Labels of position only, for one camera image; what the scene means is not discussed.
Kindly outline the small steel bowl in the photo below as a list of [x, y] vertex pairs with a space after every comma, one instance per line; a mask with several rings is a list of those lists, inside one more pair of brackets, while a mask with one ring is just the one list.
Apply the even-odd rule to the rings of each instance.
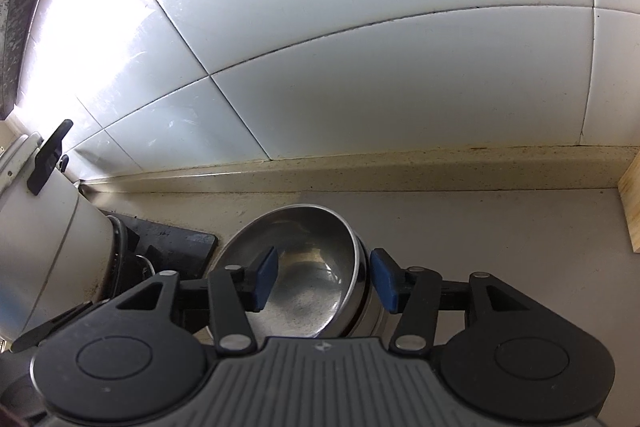
[[279, 270], [264, 309], [247, 315], [256, 339], [349, 333], [370, 284], [363, 243], [348, 222], [318, 205], [270, 210], [230, 239], [216, 265], [246, 267], [267, 247], [277, 249]]

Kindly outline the black gas stove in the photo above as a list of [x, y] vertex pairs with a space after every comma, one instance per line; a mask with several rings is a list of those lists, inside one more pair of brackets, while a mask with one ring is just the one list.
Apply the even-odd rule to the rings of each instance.
[[176, 271], [183, 280], [204, 277], [218, 246], [212, 233], [177, 228], [137, 217], [106, 215], [114, 230], [114, 251], [104, 291], [116, 295], [155, 273]]

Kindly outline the grey pressure cooker pot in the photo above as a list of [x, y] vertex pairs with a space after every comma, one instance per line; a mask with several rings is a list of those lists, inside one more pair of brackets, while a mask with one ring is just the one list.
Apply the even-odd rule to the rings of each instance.
[[65, 119], [49, 139], [23, 134], [1, 155], [1, 338], [104, 293], [114, 263], [110, 219], [58, 169]]

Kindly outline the wooden cutting board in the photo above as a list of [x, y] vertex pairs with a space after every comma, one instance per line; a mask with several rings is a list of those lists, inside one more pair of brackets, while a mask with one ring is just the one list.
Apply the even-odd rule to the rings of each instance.
[[617, 183], [623, 205], [627, 230], [635, 254], [640, 253], [640, 153]]

